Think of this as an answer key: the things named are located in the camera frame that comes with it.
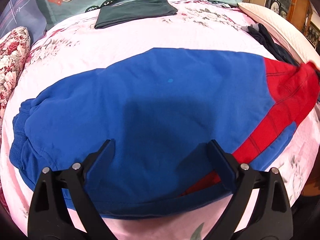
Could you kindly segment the cream white pillow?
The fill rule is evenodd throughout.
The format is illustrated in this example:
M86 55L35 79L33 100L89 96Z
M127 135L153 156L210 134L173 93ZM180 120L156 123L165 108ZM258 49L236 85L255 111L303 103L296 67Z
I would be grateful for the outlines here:
M319 55L307 38L290 22L271 9L253 3L238 3L239 9L255 22L265 26L267 31L292 55L299 63L312 62L319 68Z

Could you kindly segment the blue and red pants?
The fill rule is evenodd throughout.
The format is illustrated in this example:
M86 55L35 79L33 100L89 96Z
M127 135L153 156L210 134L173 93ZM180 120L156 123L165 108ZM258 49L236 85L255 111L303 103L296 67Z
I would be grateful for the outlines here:
M207 150L211 140L265 170L318 94L312 62L153 48L66 77L23 102L9 159L34 189L44 167L64 170L99 152L85 189L101 215L167 216L229 194Z

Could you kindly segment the red white floral pillow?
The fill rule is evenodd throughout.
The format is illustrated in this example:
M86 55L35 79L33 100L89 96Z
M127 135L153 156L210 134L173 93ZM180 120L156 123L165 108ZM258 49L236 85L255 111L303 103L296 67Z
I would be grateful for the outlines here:
M30 41L26 27L17 27L1 38L1 118L29 55Z

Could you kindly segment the dark navy garment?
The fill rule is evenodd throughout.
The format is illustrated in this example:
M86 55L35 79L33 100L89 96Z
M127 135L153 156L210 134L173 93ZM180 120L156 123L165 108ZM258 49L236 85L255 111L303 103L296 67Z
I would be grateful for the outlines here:
M276 60L289 63L296 67L299 66L299 63L286 49L274 42L271 34L263 24L257 23L249 25L247 26L246 32L258 41L268 52L270 52Z

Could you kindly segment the folded dark grey garment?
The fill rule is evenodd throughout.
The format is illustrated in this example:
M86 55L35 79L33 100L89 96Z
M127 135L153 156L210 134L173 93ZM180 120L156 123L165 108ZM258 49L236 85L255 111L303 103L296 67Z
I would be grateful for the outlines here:
M100 9L95 29L104 29L145 18L176 15L178 10L168 0L134 0Z

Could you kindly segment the blue striped pillow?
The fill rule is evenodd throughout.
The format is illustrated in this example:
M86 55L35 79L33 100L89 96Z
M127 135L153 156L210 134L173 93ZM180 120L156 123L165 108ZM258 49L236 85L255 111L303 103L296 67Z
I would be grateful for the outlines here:
M1 37L17 27L26 27L35 43L44 36L46 19L36 0L9 0L1 14Z

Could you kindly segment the pink floral bed sheet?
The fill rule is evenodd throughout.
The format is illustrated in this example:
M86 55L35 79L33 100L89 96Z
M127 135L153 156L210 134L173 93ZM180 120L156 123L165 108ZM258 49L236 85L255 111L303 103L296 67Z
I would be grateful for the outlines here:
M132 21L95 30L99 10L70 17L48 31L31 48L29 58L4 113L1 181L11 218L27 233L32 191L9 161L14 140L12 121L24 100L67 76L104 68L151 48L242 51L274 57L240 29L253 23L239 9L222 9L197 0L170 0L178 15ZM281 155L269 166L279 168L290 204L298 199L311 173L319 148L317 106L297 128ZM118 220L104 218L120 239L192 239L208 233L231 196L201 209L167 218Z

